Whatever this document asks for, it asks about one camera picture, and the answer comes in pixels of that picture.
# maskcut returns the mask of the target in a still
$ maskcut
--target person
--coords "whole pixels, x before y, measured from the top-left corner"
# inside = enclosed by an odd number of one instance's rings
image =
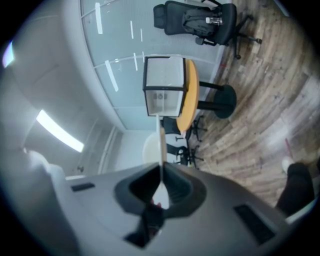
[[[276,204],[287,217],[295,214],[315,199],[314,187],[307,166],[286,156],[282,169],[287,174],[285,188]]]

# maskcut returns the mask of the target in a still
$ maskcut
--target wooden floor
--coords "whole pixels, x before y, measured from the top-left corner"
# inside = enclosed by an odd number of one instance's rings
[[[263,42],[243,39],[240,60],[225,48],[214,82],[233,86],[236,110],[225,120],[202,111],[208,132],[190,144],[200,145],[202,171],[234,180],[274,206],[286,184],[286,139],[296,162],[310,165],[320,156],[320,65],[304,32],[273,1],[232,2],[238,22],[246,14],[255,18],[241,32]]]

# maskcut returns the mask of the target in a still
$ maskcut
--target chair armrest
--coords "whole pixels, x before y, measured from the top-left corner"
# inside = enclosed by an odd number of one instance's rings
[[[214,4],[216,4],[217,6],[221,6],[222,4],[221,3],[219,3],[218,1],[216,1],[216,0],[208,0],[209,2],[211,2],[211,3],[214,3]]]

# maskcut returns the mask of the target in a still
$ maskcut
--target office chair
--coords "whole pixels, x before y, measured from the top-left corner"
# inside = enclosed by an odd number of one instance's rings
[[[208,130],[205,128],[200,128],[199,127],[199,122],[200,119],[203,118],[204,116],[201,115],[197,120],[193,121],[192,126],[186,131],[186,135],[185,135],[185,139],[186,141],[189,140],[190,136],[191,136],[191,132],[196,136],[196,139],[198,140],[198,142],[201,142],[201,140],[199,139],[199,130],[201,131],[205,131],[207,132]],[[170,118],[170,117],[163,117],[163,120],[161,120],[161,124],[164,128],[165,134],[177,134],[177,135],[181,135],[180,130],[178,129],[177,126],[177,121],[176,119]],[[182,140],[184,139],[183,137],[175,137],[175,140]]]
[[[259,38],[240,33],[240,29],[245,25],[247,20],[254,19],[252,15],[247,15],[238,25],[236,25],[237,8],[233,3],[221,4],[215,0],[209,1],[216,4],[217,7],[210,10],[209,7],[196,6],[176,1],[167,1],[165,4],[159,4],[153,8],[154,27],[163,29],[166,35],[191,34],[186,32],[183,27],[182,20],[184,13],[190,9],[203,10],[206,12],[211,11],[214,14],[220,14],[223,24],[216,25],[216,30],[212,35],[208,37],[197,37],[195,42],[198,45],[216,46],[219,44],[228,46],[229,41],[232,39],[234,57],[240,60],[241,56],[237,54],[238,37],[247,38],[258,44],[262,43],[262,40]]]
[[[175,164],[181,164],[184,166],[188,166],[188,163],[194,164],[194,168],[199,170],[196,165],[196,159],[204,161],[204,159],[196,156],[196,151],[199,148],[199,146],[196,146],[194,149],[188,150],[189,144],[187,141],[187,148],[185,146],[172,146],[170,144],[166,144],[166,152],[168,154],[175,155],[176,159],[178,160],[178,156],[180,156],[180,161],[175,162]]]

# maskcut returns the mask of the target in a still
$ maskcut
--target backpack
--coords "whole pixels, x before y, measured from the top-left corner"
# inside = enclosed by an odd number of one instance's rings
[[[201,38],[212,36],[218,29],[217,24],[208,24],[206,18],[215,18],[217,14],[210,10],[190,9],[182,17],[182,27],[189,33]]]

